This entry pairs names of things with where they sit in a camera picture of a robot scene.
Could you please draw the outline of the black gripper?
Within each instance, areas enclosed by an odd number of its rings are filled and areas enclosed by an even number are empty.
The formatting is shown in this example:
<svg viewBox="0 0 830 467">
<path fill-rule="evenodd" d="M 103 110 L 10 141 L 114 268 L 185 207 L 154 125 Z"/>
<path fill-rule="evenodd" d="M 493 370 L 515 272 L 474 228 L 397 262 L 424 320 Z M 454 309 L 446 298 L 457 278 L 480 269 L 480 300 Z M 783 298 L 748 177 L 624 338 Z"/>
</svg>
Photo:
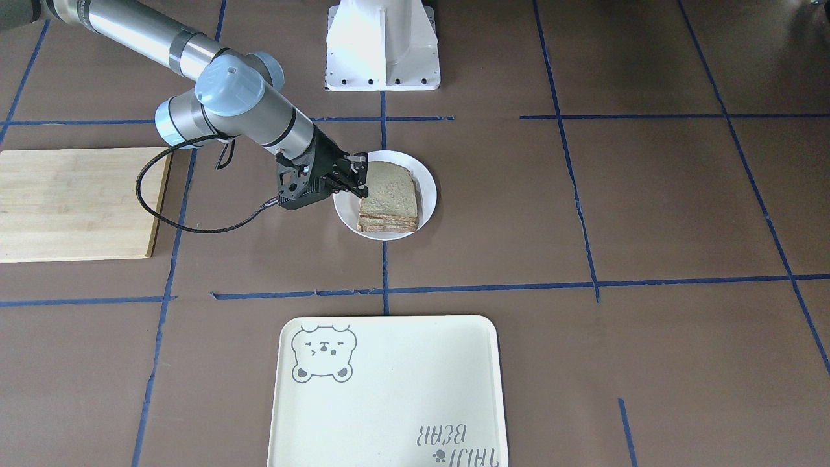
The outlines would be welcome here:
<svg viewBox="0 0 830 467">
<path fill-rule="evenodd" d="M 350 154 L 341 150 L 319 127 L 314 127 L 311 143 L 311 168 L 307 194 L 330 195 L 345 191 L 359 198 L 368 197 L 368 188 L 355 182 L 355 174 L 367 174 L 368 153 Z"/>
</svg>

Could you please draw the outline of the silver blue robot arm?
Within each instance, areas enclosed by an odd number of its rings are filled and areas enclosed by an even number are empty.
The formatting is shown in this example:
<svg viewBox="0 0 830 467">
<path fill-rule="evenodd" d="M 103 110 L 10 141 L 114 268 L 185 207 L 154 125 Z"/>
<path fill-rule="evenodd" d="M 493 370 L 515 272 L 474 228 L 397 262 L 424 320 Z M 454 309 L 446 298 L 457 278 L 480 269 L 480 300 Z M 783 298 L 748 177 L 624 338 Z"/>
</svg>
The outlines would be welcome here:
<svg viewBox="0 0 830 467">
<path fill-rule="evenodd" d="M 169 145 L 251 139 L 275 156 L 279 201 L 290 210 L 342 190 L 368 196 L 366 154 L 338 148 L 282 96 L 284 74 L 272 56 L 240 54 L 137 1 L 2 2 L 2 30 L 44 18 L 83 26 L 195 82 L 156 110 Z"/>
</svg>

